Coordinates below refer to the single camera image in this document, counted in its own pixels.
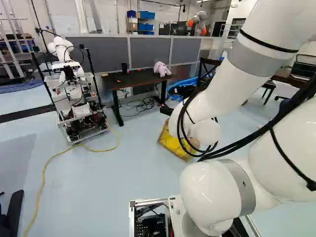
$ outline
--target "gray ring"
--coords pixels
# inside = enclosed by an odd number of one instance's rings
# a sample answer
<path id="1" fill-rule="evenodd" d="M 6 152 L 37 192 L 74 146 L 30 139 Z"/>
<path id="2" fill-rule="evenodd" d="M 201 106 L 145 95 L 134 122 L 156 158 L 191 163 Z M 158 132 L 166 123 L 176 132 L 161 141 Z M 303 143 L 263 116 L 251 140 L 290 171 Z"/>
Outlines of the gray ring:
<path id="1" fill-rule="evenodd" d="M 262 55 L 244 46 L 238 39 L 227 59 L 240 70 L 259 77 L 272 77 L 289 59 L 276 59 Z"/>
<path id="2" fill-rule="evenodd" d="M 239 216 L 251 214 L 256 207 L 256 194 L 243 168 L 231 159 L 218 160 L 230 171 L 239 188 L 241 211 Z"/>

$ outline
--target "black cable bundle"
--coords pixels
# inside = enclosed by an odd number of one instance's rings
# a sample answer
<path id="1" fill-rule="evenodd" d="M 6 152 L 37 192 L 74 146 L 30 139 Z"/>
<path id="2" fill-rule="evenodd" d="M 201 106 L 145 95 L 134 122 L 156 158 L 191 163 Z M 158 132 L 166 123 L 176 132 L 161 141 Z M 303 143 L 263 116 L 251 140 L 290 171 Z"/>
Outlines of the black cable bundle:
<path id="1" fill-rule="evenodd" d="M 242 147 L 244 147 L 245 145 L 249 144 L 250 142 L 252 142 L 253 140 L 259 138 L 260 136 L 262 136 L 263 134 L 265 134 L 267 131 L 269 131 L 271 133 L 273 142 L 277 148 L 277 150 L 279 151 L 279 153 L 281 154 L 281 156 L 284 158 L 284 160 L 289 164 L 289 166 L 302 178 L 307 182 L 306 187 L 310 190 L 310 191 L 316 191 L 316 182 L 312 179 L 310 179 L 309 177 L 307 177 L 298 167 L 295 166 L 295 164 L 289 159 L 289 157 L 284 153 L 284 151 L 282 150 L 281 146 L 279 145 L 279 143 L 277 142 L 277 138 L 275 136 L 275 133 L 273 131 L 273 127 L 279 122 L 281 121 L 285 116 L 287 116 L 291 111 L 293 111 L 295 108 L 297 108 L 299 105 L 301 105 L 306 99 L 310 99 L 312 98 L 315 94 L 316 94 L 316 74 L 313 75 L 313 77 L 304 85 L 304 87 L 302 87 L 300 90 L 298 90 L 295 95 L 291 98 L 291 100 L 289 102 L 287 102 L 284 107 L 279 111 L 279 113 L 271 120 L 269 121 L 267 124 L 265 124 L 263 127 L 261 127 L 259 130 L 253 132 L 252 134 L 234 142 L 231 143 L 221 149 L 218 149 L 214 152 L 211 152 L 215 146 L 217 145 L 214 144 L 214 146 L 211 148 L 210 146 L 206 149 L 206 151 L 201 151 L 199 149 L 196 149 L 188 140 L 185 131 L 184 131 L 184 126 L 183 126 L 183 118 L 184 118 L 184 113 L 187 110 L 188 105 L 190 104 L 190 102 L 199 94 L 199 91 L 196 91 L 195 93 L 193 93 L 193 95 L 190 96 L 190 98 L 186 101 L 186 103 L 184 104 L 183 108 L 181 109 L 180 115 L 178 117 L 178 123 L 177 123 L 177 135 L 178 135 L 178 139 L 179 142 L 181 144 L 181 147 L 183 148 L 183 150 L 185 152 L 187 152 L 189 155 L 193 156 L 193 157 L 201 157 L 199 161 L 204 161 L 204 160 L 208 160 L 208 159 L 214 159 L 214 158 L 218 158 L 218 157 L 222 157 L 225 155 L 228 155 Z M 191 153 L 189 153 L 186 148 L 183 146 L 182 144 L 182 140 L 180 137 L 180 126 L 181 126 L 181 130 L 183 133 L 184 138 L 186 139 L 186 141 L 188 142 L 188 144 L 195 149 L 198 152 L 201 152 L 201 154 L 199 155 L 193 155 Z"/>
<path id="2" fill-rule="evenodd" d="M 132 104 L 134 102 L 138 101 L 139 103 L 137 105 Z M 155 106 L 155 102 L 152 98 L 144 98 L 142 100 L 133 100 L 129 103 L 126 104 L 126 106 L 130 107 L 130 108 L 125 108 L 120 104 L 120 107 L 125 109 L 125 110 L 132 110 L 132 109 L 136 109 L 136 111 L 138 113 L 135 113 L 134 115 L 121 115 L 122 117 L 132 117 L 135 115 L 140 114 L 141 112 L 144 112 L 146 110 L 150 110 Z"/>

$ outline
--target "black pole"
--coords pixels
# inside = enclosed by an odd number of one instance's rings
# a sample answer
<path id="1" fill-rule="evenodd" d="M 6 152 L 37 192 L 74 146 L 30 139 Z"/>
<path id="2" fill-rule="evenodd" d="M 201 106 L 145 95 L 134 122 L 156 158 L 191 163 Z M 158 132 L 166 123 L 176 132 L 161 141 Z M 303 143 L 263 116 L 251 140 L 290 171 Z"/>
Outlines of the black pole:
<path id="1" fill-rule="evenodd" d="M 48 53 L 49 50 L 48 50 L 48 48 L 47 48 L 47 45 L 46 45 L 46 41 L 45 41 L 45 39 L 44 39 L 43 32 L 42 32 L 42 30 L 41 30 L 41 28 L 40 28 L 40 21 L 39 21 L 38 15 L 37 15 L 37 13 L 36 13 L 33 0 L 31 0 L 31 3 L 32 3 L 32 6 L 33 6 L 33 10 L 34 10 L 34 13 L 35 13 L 36 20 L 37 20 L 38 25 L 39 25 L 39 33 L 41 34 L 41 37 L 42 37 L 42 39 L 43 39 L 43 42 L 44 42 L 44 45 L 45 45 L 45 48 L 46 48 L 46 52 Z"/>
<path id="2" fill-rule="evenodd" d="M 92 74 L 93 74 L 93 82 L 94 82 L 94 84 L 95 84 L 95 90 L 96 90 L 97 95 L 98 95 L 99 106 L 100 106 L 100 109 L 101 109 L 101 108 L 102 108 L 101 97 L 100 97 L 100 93 L 99 93 L 99 90 L 98 90 L 97 81 L 96 81 L 95 75 L 94 75 L 94 69 L 93 69 L 93 65 L 92 65 L 92 61 L 91 61 L 90 50 L 89 50 L 89 48 L 84 48 L 84 49 L 87 51 L 87 54 L 88 54 L 88 59 L 89 59 L 89 63 L 90 63 L 90 69 L 91 69 L 91 72 L 92 72 Z"/>
<path id="3" fill-rule="evenodd" d="M 51 100 L 51 102 L 53 103 L 53 105 L 55 105 L 55 104 L 54 104 L 54 101 L 53 101 L 53 98 L 51 97 L 51 93 L 50 93 L 50 91 L 49 91 L 49 88 L 48 88 L 46 82 L 44 81 L 44 75 L 43 75 L 43 73 L 42 73 L 41 70 L 40 70 L 40 65 L 39 65 L 38 59 L 37 59 L 36 56 L 35 56 L 34 51 L 31 52 L 31 55 L 32 55 L 32 59 L 33 59 L 33 61 L 34 61 L 34 63 L 35 63 L 35 66 L 36 66 L 36 68 L 37 68 L 37 70 L 38 70 L 38 72 L 39 72 L 40 78 L 41 78 L 42 81 L 44 82 L 44 86 L 45 86 L 45 88 L 46 88 L 46 90 L 47 90 L 47 93 L 49 94 L 50 100 Z"/>

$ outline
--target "black band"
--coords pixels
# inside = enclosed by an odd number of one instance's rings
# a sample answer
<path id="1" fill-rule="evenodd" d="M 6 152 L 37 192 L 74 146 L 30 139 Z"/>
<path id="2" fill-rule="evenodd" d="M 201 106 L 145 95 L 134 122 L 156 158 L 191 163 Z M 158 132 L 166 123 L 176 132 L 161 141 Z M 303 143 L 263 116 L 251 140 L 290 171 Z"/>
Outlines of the black band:
<path id="1" fill-rule="evenodd" d="M 282 47 L 278 47 L 278 46 L 275 46 L 275 45 L 272 45 L 272 44 L 269 44 L 269 43 L 265 43 L 259 39 L 256 39 L 255 37 L 252 37 L 251 35 L 248 35 L 245 31 L 243 30 L 240 30 L 240 33 L 245 36 L 247 39 L 255 42 L 255 43 L 258 43 L 264 47 L 267 47 L 267 48 L 271 48 L 271 49 L 274 49 L 274 50 L 277 50 L 277 51 L 281 51 L 281 52 L 285 52 L 285 53 L 297 53 L 299 50 L 296 50 L 296 49 L 287 49 L 287 48 L 282 48 Z"/>

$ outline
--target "yellow cable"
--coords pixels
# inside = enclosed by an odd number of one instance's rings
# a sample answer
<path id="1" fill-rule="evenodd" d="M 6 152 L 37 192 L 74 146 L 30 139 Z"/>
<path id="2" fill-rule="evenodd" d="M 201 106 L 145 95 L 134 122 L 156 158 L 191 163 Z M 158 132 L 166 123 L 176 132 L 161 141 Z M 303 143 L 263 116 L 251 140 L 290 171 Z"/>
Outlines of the yellow cable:
<path id="1" fill-rule="evenodd" d="M 37 195 L 37 199 L 36 199 L 36 208 L 35 208 L 35 212 L 34 212 L 34 215 L 33 215 L 33 218 L 31 220 L 31 222 L 29 223 L 28 227 L 26 228 L 26 230 L 24 231 L 23 233 L 23 237 L 26 237 L 26 234 L 28 233 L 28 231 L 30 230 L 31 226 L 34 224 L 34 221 L 38 215 L 38 212 L 39 212 L 39 205 L 40 205 L 40 197 L 41 197 L 41 194 L 42 194 L 42 191 L 43 191 L 43 188 L 44 188 L 44 185 L 45 185 L 45 172 L 46 172 L 46 168 L 47 166 L 49 165 L 49 163 L 57 156 L 63 154 L 63 153 L 66 153 L 67 151 L 71 150 L 72 148 L 75 148 L 75 147 L 84 147 L 85 149 L 91 151 L 91 152 L 108 152 L 108 151 L 112 151 L 114 149 L 116 149 L 119 145 L 120 145 L 120 135 L 109 125 L 109 128 L 110 130 L 117 136 L 118 138 L 118 142 L 116 144 L 115 147 L 112 147 L 110 149 L 106 149 L 106 150 L 93 150 L 91 148 L 89 148 L 88 146 L 86 146 L 85 144 L 76 144 L 72 147 L 69 147 L 68 149 L 64 150 L 63 152 L 60 152 L 60 153 L 57 153 L 55 155 L 53 155 L 45 164 L 44 166 L 44 169 L 43 169 L 43 177 L 42 177 L 42 182 L 41 182 L 41 186 L 39 188 L 39 191 L 38 191 L 38 195 Z"/>

